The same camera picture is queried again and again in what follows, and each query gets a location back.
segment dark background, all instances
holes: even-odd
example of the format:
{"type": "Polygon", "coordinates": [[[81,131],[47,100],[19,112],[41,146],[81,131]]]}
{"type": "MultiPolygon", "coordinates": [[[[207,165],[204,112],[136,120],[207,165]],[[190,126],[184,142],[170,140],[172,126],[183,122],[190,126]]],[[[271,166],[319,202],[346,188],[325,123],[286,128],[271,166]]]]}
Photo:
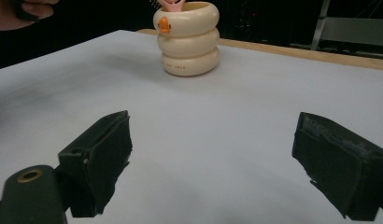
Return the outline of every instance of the dark background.
{"type": "MultiPolygon", "coordinates": [[[[206,0],[220,11],[223,38],[295,47],[311,44],[322,0],[206,0]]],[[[149,0],[61,0],[51,18],[0,32],[0,68],[116,30],[153,28],[149,0]]],[[[383,19],[383,0],[332,0],[329,16],[383,19]]],[[[383,53],[383,48],[322,42],[321,49],[383,53]]]]}

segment table surface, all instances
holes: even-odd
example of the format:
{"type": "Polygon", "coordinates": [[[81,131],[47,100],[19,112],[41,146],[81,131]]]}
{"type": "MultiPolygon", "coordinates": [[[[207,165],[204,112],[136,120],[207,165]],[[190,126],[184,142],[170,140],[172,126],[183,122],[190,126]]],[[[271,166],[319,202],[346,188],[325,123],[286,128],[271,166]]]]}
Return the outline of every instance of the table surface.
{"type": "MultiPolygon", "coordinates": [[[[291,156],[300,112],[383,147],[383,71],[219,46],[164,72],[154,35],[118,31],[0,70],[0,198],[28,166],[128,110],[134,152],[103,215],[69,223],[353,223],[291,156]]],[[[375,223],[383,223],[379,211],[375,223]]]]}

